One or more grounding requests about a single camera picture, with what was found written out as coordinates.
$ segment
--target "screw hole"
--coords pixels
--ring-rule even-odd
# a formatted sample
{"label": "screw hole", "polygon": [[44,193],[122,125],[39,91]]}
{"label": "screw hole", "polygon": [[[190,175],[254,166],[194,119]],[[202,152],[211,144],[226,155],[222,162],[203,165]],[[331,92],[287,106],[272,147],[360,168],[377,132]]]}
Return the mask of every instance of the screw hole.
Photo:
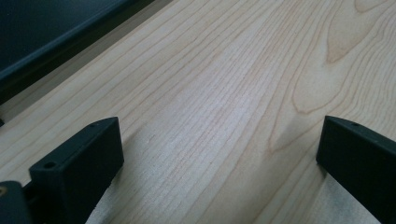
{"label": "screw hole", "polygon": [[56,166],[56,163],[53,161],[50,161],[50,162],[47,162],[46,164],[44,164],[44,168],[46,168],[46,169],[53,168],[54,166]]}
{"label": "screw hole", "polygon": [[7,193],[7,188],[4,186],[0,186],[0,197]]}

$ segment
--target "black electronic device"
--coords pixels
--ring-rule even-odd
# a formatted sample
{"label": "black electronic device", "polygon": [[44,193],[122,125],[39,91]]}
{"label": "black electronic device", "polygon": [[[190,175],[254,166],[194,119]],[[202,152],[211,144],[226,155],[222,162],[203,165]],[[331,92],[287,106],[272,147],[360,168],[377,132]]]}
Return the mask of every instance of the black electronic device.
{"label": "black electronic device", "polygon": [[153,0],[3,0],[0,105]]}

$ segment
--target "wooden table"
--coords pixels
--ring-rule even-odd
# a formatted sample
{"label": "wooden table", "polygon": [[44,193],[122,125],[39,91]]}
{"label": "wooden table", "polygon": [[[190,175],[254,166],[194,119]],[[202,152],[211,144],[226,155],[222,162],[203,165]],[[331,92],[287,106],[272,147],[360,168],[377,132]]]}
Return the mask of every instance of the wooden table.
{"label": "wooden table", "polygon": [[325,115],[396,139],[395,1],[168,2],[1,105],[0,179],[117,116],[89,223],[377,223],[315,156]]}

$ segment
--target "light wood surface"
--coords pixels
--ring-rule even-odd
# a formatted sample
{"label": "light wood surface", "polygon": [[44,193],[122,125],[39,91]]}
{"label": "light wood surface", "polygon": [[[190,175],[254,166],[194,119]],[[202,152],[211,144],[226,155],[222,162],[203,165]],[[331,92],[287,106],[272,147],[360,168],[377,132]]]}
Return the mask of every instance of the light wood surface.
{"label": "light wood surface", "polygon": [[315,156],[325,115],[396,139],[395,1],[174,0],[124,33],[0,107],[1,180],[118,116],[125,163],[89,223],[377,223]]}

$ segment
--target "wood grain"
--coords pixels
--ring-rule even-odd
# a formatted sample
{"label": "wood grain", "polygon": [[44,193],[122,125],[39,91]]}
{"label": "wood grain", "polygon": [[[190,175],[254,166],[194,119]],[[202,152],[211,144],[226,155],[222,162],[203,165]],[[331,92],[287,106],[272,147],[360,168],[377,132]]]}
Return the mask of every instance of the wood grain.
{"label": "wood grain", "polygon": [[0,179],[118,116],[89,223],[376,223],[315,156],[325,115],[396,139],[395,66],[395,1],[174,0],[9,114]]}

